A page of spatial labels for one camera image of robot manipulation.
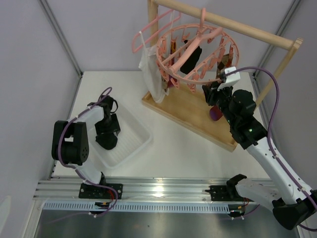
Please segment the magenta striped sock yellow cuff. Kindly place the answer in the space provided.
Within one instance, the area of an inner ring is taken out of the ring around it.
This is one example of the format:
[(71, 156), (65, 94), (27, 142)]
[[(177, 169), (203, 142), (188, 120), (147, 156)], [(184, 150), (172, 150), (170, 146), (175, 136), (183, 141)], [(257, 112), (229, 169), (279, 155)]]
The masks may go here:
[(210, 109), (210, 118), (213, 121), (218, 121), (223, 116), (221, 110), (218, 108), (218, 106), (213, 106)]

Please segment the white plastic basket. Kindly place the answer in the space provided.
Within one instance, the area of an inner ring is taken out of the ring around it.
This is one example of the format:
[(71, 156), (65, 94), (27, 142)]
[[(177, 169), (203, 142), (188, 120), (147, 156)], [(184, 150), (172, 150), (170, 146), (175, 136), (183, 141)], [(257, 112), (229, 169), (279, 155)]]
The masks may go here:
[(126, 108), (125, 104), (118, 103), (116, 115), (121, 132), (113, 149), (106, 150), (96, 142), (97, 134), (94, 126), (88, 130), (89, 158), (96, 165), (107, 169), (116, 169), (126, 163), (145, 149), (153, 137), (148, 128)]

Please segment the beige argyle sock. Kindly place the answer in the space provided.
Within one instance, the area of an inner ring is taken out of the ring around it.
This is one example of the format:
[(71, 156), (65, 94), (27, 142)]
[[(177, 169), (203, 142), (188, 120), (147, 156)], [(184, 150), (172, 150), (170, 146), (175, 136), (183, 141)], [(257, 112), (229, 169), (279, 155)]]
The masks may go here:
[(216, 79), (219, 79), (219, 75), (224, 71), (225, 68), (232, 67), (233, 55), (223, 55), (220, 62), (217, 63)]
[(169, 79), (165, 79), (165, 77), (161, 76), (161, 81), (162, 81), (162, 89), (164, 90), (165, 95), (169, 94)]

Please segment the black sock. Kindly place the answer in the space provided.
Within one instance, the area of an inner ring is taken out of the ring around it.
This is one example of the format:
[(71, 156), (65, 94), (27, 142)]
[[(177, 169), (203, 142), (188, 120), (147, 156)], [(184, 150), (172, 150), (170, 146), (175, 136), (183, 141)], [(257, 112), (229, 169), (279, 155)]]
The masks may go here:
[(180, 71), (184, 74), (190, 73), (195, 67), (202, 53), (202, 49), (198, 46), (185, 63), (181, 66)]
[(118, 142), (118, 138), (114, 133), (102, 133), (96, 136), (96, 142), (106, 150), (113, 149)]

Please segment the pink round clip hanger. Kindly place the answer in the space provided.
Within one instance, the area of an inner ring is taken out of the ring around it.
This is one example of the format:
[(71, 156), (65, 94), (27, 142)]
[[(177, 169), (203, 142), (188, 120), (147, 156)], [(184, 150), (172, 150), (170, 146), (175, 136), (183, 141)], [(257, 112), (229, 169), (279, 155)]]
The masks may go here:
[(201, 10), (200, 22), (179, 25), (164, 33), (157, 42), (156, 64), (162, 80), (178, 88), (185, 83), (192, 92), (213, 68), (221, 72), (237, 66), (240, 52), (236, 42), (222, 27), (206, 24), (207, 11)]

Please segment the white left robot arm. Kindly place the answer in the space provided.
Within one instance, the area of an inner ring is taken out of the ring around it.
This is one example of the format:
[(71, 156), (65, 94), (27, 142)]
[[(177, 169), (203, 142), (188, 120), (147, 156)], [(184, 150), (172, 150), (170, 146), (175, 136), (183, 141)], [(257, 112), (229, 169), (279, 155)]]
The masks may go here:
[(58, 120), (53, 128), (52, 158), (67, 168), (78, 171), (84, 183), (106, 185), (105, 176), (89, 159), (89, 137), (103, 150), (111, 150), (118, 143), (121, 128), (116, 115), (118, 102), (111, 96), (102, 95), (97, 102), (91, 102), (76, 118)]

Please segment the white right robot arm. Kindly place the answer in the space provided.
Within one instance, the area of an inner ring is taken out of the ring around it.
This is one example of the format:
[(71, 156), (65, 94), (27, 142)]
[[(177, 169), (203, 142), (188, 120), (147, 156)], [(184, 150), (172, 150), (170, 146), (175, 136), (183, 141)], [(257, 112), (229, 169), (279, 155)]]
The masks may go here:
[(229, 123), (233, 139), (265, 170), (277, 191), (255, 183), (244, 175), (226, 182), (231, 197), (248, 198), (271, 211), (279, 224), (292, 230), (317, 210), (317, 192), (304, 183), (287, 165), (276, 146), (267, 137), (267, 130), (254, 117), (256, 103), (251, 92), (220, 88), (213, 82), (202, 86), (206, 103), (219, 108)]

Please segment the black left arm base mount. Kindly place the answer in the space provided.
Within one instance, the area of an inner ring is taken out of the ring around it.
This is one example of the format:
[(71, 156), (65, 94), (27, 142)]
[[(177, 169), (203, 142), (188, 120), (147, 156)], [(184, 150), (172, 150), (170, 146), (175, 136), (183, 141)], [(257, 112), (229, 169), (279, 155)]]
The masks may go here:
[[(121, 183), (110, 183), (106, 184), (113, 188), (118, 193), (118, 199), (121, 199), (123, 192), (123, 184)], [(115, 199), (115, 194), (112, 190), (97, 187), (94, 185), (89, 185), (82, 183), (79, 190), (79, 198), (81, 199)]]

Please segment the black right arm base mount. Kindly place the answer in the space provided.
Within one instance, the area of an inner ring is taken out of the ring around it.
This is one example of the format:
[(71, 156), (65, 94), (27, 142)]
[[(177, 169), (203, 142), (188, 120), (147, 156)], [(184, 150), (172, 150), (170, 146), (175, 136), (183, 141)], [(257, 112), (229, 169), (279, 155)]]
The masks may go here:
[(240, 197), (233, 188), (226, 185), (210, 185), (205, 192), (211, 196), (212, 201), (237, 201)]

